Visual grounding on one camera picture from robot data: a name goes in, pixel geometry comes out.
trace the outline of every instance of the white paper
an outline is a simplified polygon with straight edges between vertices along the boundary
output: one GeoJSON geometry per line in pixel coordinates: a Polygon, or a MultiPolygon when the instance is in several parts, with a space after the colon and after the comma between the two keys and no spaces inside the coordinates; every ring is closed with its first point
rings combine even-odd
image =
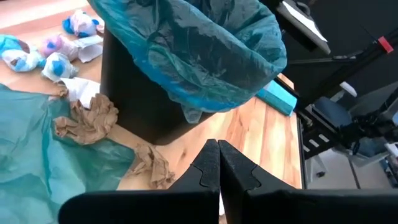
{"type": "Polygon", "coordinates": [[[79,50],[78,58],[81,62],[86,63],[102,54],[103,47],[99,44],[91,45],[79,50]]]}
{"type": "Polygon", "coordinates": [[[89,109],[91,98],[100,92],[100,84],[85,78],[61,78],[69,90],[70,101],[80,100],[81,104],[89,109]]]}
{"type": "Polygon", "coordinates": [[[287,10],[289,11],[289,13],[295,17],[298,21],[300,21],[303,25],[305,25],[308,29],[310,29],[315,35],[317,35],[319,38],[321,38],[321,40],[328,42],[326,40],[326,38],[324,38],[322,36],[322,34],[319,32],[319,30],[317,29],[317,27],[315,26],[315,23],[306,18],[303,14],[299,13],[298,11],[296,11],[292,6],[290,6],[287,2],[283,1],[285,7],[287,8],[287,10]]]}
{"type": "Polygon", "coordinates": [[[73,43],[75,43],[79,48],[85,48],[94,44],[99,44],[102,43],[104,39],[98,35],[93,35],[91,37],[85,37],[85,38],[80,38],[77,40],[74,40],[73,43]]]}
{"type": "Polygon", "coordinates": [[[102,54],[103,47],[99,44],[104,39],[98,35],[80,38],[74,40],[73,43],[78,46],[78,58],[81,62],[86,63],[102,54]]]}

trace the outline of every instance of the teal foam block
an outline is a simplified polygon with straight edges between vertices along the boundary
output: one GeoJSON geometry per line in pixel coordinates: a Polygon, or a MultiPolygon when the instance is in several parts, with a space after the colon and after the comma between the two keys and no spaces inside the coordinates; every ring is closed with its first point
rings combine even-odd
{"type": "Polygon", "coordinates": [[[286,116],[292,115],[297,103],[296,97],[292,96],[274,80],[260,90],[256,96],[286,116]]]}

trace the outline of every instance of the crumpled paper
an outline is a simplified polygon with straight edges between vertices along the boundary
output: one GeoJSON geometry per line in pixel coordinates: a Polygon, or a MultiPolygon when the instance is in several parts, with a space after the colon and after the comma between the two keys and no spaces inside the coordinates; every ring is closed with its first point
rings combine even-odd
{"type": "Polygon", "coordinates": [[[103,139],[118,120],[118,109],[100,93],[91,99],[87,110],[79,100],[70,103],[71,119],[55,118],[55,133],[60,137],[72,138],[78,144],[93,144],[103,139]]]}
{"type": "MultiPolygon", "coordinates": [[[[86,80],[84,78],[62,78],[62,82],[69,89],[68,98],[71,101],[71,109],[72,112],[76,109],[86,111],[84,108],[88,99],[94,99],[93,96],[98,96],[100,91],[100,84],[93,82],[91,80],[86,80]]],[[[86,108],[92,108],[92,100],[90,101],[90,105],[86,106],[86,108]]],[[[76,142],[84,142],[84,138],[87,135],[91,135],[91,129],[77,129],[78,123],[76,121],[71,120],[69,118],[57,118],[55,120],[56,132],[59,136],[68,136],[75,140],[76,142]]],[[[109,138],[115,142],[120,143],[120,139],[115,139],[112,133],[109,135],[109,138]]],[[[94,138],[90,138],[90,142],[97,141],[94,138]]],[[[154,146],[147,146],[143,144],[137,144],[135,147],[132,147],[134,152],[136,153],[136,158],[138,158],[138,165],[132,171],[134,175],[141,174],[146,171],[150,171],[150,181],[149,187],[153,189],[165,189],[170,183],[174,181],[174,173],[169,170],[169,162],[157,151],[154,146]]]]}
{"type": "Polygon", "coordinates": [[[151,170],[149,187],[166,189],[174,181],[174,173],[169,171],[169,162],[154,147],[137,145],[135,152],[141,162],[133,170],[133,174],[151,170]]]}

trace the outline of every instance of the metal frame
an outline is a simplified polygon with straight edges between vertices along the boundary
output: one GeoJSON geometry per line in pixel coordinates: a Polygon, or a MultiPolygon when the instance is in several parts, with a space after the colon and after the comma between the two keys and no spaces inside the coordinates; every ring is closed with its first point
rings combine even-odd
{"type": "MultiPolygon", "coordinates": [[[[391,46],[398,45],[398,28],[385,36],[385,38],[391,46]]],[[[312,104],[320,97],[332,91],[341,82],[355,75],[385,54],[387,52],[383,44],[379,41],[373,42],[362,53],[355,55],[356,60],[332,73],[332,75],[323,80],[321,84],[317,85],[306,96],[300,96],[280,78],[277,77],[275,79],[275,82],[297,99],[295,112],[302,122],[305,121],[303,127],[303,145],[309,149],[309,151],[304,151],[305,159],[316,156],[337,145],[342,145],[349,149],[353,142],[359,141],[362,138],[362,135],[356,133],[356,130],[359,128],[357,124],[353,123],[343,128],[336,127],[321,112],[314,108],[312,104]]]]}

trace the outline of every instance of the garbage bag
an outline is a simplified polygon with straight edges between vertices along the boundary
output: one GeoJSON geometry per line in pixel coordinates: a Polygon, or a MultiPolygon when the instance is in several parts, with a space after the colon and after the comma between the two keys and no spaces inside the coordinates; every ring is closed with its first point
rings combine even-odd
{"type": "Polygon", "coordinates": [[[57,223],[63,202],[115,190],[134,151],[109,139],[80,146],[54,133],[69,102],[0,85],[0,223],[57,223]]]}
{"type": "Polygon", "coordinates": [[[275,16],[257,0],[88,2],[192,123],[247,102],[287,63],[275,16]]]}

